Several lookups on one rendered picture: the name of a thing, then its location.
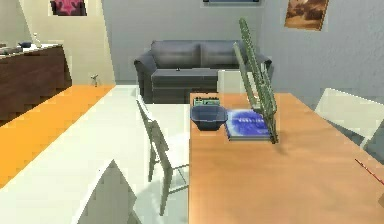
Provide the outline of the dark brown wooden cabinet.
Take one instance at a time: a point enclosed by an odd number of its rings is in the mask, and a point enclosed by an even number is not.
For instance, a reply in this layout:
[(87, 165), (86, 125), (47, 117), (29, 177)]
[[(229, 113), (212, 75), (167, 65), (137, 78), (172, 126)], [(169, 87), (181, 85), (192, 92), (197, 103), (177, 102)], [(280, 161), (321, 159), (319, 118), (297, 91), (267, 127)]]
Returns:
[(0, 126), (72, 85), (61, 45), (0, 58)]

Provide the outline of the red thin stick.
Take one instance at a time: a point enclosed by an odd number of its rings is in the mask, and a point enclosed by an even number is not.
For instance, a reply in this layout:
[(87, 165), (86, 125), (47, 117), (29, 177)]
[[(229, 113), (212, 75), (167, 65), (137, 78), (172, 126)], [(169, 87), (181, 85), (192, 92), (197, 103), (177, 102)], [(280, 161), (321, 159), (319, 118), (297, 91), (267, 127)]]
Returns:
[(384, 186), (384, 181), (379, 178), (374, 172), (372, 172), (366, 165), (364, 165), (360, 160), (354, 159), (362, 168), (364, 168), (371, 176), (373, 176), (379, 183)]

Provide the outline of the blue book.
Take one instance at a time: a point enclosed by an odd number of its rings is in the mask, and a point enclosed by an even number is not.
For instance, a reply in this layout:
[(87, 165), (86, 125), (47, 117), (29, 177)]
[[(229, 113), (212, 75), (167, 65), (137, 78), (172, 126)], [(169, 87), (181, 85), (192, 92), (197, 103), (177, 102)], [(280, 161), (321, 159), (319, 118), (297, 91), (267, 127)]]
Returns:
[(225, 129), (229, 140), (268, 140), (270, 134), (261, 114), (252, 109), (229, 109)]

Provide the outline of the wooden dining table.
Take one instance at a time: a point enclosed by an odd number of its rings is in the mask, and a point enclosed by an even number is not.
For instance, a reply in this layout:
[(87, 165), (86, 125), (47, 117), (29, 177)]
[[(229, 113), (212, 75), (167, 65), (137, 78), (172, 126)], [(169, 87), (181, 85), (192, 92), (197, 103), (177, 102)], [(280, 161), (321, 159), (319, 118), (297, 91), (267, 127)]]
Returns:
[(190, 128), (189, 224), (384, 224), (384, 166), (290, 93), (279, 141)]

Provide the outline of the dark blue bowl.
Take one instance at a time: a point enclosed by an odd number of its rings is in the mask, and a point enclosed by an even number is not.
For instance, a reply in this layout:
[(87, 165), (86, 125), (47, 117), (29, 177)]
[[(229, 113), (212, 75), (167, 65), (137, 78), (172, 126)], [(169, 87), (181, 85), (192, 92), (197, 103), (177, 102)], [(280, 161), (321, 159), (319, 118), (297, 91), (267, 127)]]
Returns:
[(227, 111), (219, 105), (198, 105), (190, 110), (190, 119), (200, 131), (217, 131), (227, 119)]

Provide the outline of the grey sofa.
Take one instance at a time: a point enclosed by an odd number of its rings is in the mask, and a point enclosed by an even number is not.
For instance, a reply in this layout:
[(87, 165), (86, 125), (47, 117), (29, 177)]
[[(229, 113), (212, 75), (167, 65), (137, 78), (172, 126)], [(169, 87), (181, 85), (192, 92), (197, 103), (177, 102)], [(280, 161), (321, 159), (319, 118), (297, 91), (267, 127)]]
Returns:
[(188, 104), (191, 93), (216, 92), (219, 70), (239, 70), (235, 42), (250, 71), (241, 40), (153, 41), (150, 50), (134, 61), (144, 102)]

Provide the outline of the white chair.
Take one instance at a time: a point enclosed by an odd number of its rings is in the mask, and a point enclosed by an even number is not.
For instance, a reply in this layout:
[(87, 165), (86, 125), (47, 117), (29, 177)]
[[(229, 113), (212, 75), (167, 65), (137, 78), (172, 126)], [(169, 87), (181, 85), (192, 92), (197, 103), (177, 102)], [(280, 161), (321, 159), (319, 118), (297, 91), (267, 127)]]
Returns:
[(219, 93), (245, 93), (245, 87), (239, 70), (219, 70), (217, 72), (217, 91)]
[[(148, 110), (141, 95), (136, 97), (136, 103), (149, 139), (149, 170), (148, 181), (153, 179), (153, 172), (156, 164), (160, 164), (163, 170), (163, 185), (160, 201), (159, 215), (163, 216), (168, 196), (189, 187), (189, 182), (182, 173), (183, 169), (189, 166), (189, 149), (172, 144), (169, 147), (158, 120)], [(182, 185), (172, 188), (171, 183), (174, 173), (178, 172), (182, 179)]]
[(384, 121), (384, 104), (332, 88), (324, 90), (315, 112), (323, 119), (362, 136), (362, 149)]

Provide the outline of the green small box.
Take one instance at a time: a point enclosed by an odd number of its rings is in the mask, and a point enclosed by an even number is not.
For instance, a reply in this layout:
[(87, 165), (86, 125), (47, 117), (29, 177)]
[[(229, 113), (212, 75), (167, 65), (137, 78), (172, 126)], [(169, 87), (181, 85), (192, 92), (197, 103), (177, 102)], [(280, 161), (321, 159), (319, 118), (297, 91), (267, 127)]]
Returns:
[(219, 105), (220, 100), (217, 97), (196, 97), (193, 99), (194, 106)]

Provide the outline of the pink star framed picture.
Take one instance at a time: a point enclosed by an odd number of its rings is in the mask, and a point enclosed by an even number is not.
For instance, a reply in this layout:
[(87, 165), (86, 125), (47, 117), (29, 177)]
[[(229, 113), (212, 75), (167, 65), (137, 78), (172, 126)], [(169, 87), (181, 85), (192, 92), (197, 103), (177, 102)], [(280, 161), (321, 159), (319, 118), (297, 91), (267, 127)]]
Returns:
[(84, 0), (50, 0), (52, 13), (57, 16), (86, 16)]

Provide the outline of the brown framed picture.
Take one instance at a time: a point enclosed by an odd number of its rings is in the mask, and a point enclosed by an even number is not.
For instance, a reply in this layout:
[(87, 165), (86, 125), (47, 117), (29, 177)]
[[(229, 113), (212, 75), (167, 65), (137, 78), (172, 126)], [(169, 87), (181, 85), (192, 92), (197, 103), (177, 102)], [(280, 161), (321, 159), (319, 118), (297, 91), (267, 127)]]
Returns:
[(284, 26), (320, 31), (329, 0), (288, 0)]

